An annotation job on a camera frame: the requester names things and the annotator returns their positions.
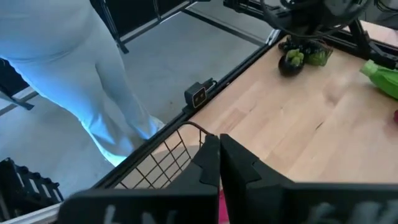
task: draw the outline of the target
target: gray floor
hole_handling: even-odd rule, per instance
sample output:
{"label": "gray floor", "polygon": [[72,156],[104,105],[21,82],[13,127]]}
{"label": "gray floor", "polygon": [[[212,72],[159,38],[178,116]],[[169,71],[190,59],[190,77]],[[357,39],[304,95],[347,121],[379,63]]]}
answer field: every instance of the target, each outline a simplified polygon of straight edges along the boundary
{"label": "gray floor", "polygon": [[[194,7],[259,38],[265,39],[271,30],[261,21],[225,9],[221,0]],[[131,52],[123,60],[136,94],[165,122],[185,106],[183,91],[192,83],[220,79],[257,49],[186,14],[174,16],[127,47]],[[70,113],[40,96],[30,102],[36,105],[32,111],[16,108],[0,116],[0,160],[11,157],[60,182],[64,196],[91,187],[112,169]],[[111,116],[133,135],[112,102],[107,100],[107,105]]]}

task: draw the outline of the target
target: wire basket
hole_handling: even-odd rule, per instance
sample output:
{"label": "wire basket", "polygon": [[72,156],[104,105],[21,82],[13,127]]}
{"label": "wire basket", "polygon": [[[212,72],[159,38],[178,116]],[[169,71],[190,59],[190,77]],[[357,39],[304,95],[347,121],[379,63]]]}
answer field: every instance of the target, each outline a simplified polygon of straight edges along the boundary
{"label": "wire basket", "polygon": [[210,133],[199,125],[182,123],[160,146],[133,165],[116,189],[161,189],[168,186],[202,147]]}

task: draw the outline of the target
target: light blue pants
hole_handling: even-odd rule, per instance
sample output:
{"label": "light blue pants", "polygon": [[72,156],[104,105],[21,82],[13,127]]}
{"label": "light blue pants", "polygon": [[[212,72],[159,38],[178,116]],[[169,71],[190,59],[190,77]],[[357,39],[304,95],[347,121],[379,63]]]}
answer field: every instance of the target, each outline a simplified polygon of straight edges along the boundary
{"label": "light blue pants", "polygon": [[134,146],[105,112],[104,93],[140,137],[149,139],[163,124],[132,92],[108,28],[97,14],[94,20],[91,34],[74,49],[45,60],[11,64],[41,96],[74,114],[104,157],[117,166]]}

